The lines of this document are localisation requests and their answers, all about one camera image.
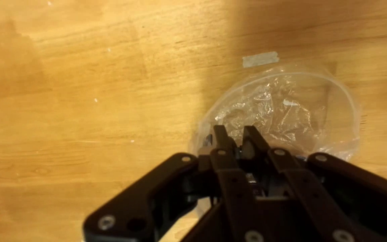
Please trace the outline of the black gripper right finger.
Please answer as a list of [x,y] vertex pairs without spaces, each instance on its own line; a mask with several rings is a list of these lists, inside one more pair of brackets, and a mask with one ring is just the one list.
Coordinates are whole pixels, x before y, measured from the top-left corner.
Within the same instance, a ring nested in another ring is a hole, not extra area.
[[283,176],[323,240],[387,242],[387,179],[327,153],[300,161],[272,149],[255,126],[244,130],[244,156],[248,145],[268,165],[267,191],[272,192],[272,173]]

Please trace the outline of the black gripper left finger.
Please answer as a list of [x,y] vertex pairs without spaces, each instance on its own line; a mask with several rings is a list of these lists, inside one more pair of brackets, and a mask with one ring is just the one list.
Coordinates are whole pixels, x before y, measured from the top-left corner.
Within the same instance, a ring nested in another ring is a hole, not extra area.
[[159,242],[202,197],[213,207],[182,242],[267,240],[237,146],[217,126],[209,153],[175,153],[93,211],[83,226],[85,242]]

